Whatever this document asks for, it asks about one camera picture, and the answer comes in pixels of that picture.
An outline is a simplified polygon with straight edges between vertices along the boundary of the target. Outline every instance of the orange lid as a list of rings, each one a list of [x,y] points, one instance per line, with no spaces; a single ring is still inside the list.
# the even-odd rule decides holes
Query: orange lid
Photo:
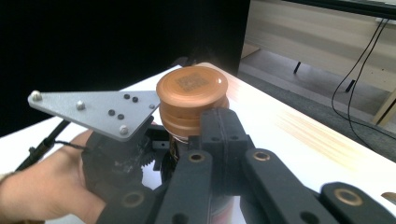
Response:
[[[227,78],[219,71],[202,66],[177,69],[157,84],[163,126],[178,138],[199,134],[201,112],[228,107]]]

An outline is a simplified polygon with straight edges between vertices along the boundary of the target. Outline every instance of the metal plate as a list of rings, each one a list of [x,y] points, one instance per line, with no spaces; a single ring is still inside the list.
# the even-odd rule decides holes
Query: metal plate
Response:
[[[160,99],[155,91],[35,92],[28,102],[34,109],[125,142],[155,111]]]

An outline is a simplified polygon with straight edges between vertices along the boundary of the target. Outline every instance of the table surface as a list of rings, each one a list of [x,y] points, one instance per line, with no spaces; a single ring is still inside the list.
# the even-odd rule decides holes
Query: table surface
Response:
[[[315,191],[320,191],[323,184],[335,181],[354,185],[396,216],[396,205],[381,196],[385,192],[396,192],[396,163],[284,105],[210,63],[198,65],[215,68],[227,77],[230,108],[238,115],[245,132],[251,136],[257,148],[266,148],[275,152],[304,185]],[[155,91],[160,78],[177,68],[145,79],[123,91]],[[158,110],[153,115],[154,121],[161,124]],[[28,148],[37,146],[60,121],[59,118],[47,119],[0,138],[0,155],[2,155],[0,173],[18,167],[28,156]],[[83,127],[71,124],[58,139],[71,140],[84,130]],[[154,188],[161,184],[161,180],[159,174],[154,174],[150,169],[151,166],[144,170],[144,184]],[[233,223],[242,223],[243,218],[237,210],[237,208],[234,210]],[[48,223],[71,222],[80,223],[73,217]]]

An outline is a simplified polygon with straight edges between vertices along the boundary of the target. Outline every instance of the gray mounting plate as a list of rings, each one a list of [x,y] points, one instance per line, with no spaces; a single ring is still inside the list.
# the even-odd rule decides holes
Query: gray mounting plate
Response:
[[[116,139],[128,141],[155,111],[155,91],[39,92],[28,97],[30,107]]]

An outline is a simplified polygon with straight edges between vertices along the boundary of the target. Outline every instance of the gray floor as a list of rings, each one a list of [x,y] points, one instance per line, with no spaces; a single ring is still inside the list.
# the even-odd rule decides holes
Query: gray floor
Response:
[[[239,70],[322,105],[332,106],[332,95],[344,77],[303,63],[297,74],[294,75],[293,70],[296,65],[297,62],[294,60],[265,50],[258,50],[241,60]],[[350,79],[347,79],[341,85],[335,95],[334,102],[337,110],[345,113],[351,94],[351,91],[349,93],[345,92],[349,82]],[[387,91],[382,91],[365,83],[358,83],[353,93],[350,115],[371,122],[388,94]],[[396,117],[384,129],[396,133]]]

